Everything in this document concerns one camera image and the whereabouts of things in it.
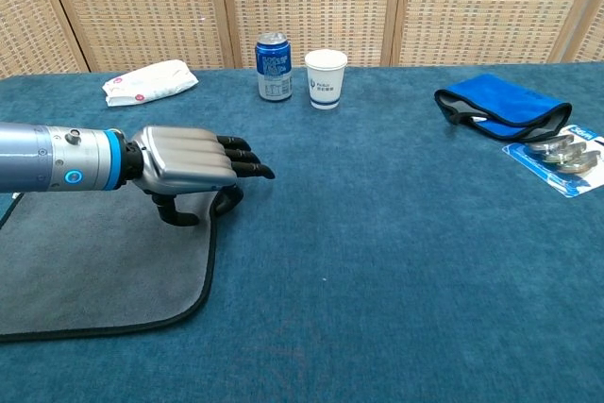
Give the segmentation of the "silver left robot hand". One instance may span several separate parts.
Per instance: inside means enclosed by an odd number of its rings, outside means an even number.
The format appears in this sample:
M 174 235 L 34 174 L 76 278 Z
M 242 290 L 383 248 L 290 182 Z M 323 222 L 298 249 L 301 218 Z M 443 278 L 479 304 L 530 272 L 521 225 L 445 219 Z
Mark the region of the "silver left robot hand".
M 123 179 L 149 194 L 159 218 L 176 227 L 199 223 L 195 214 L 176 210 L 177 196 L 216 193 L 215 212 L 222 215 L 243 199 L 240 178 L 275 177 L 244 139 L 193 127 L 144 127 L 126 145 L 124 164 Z

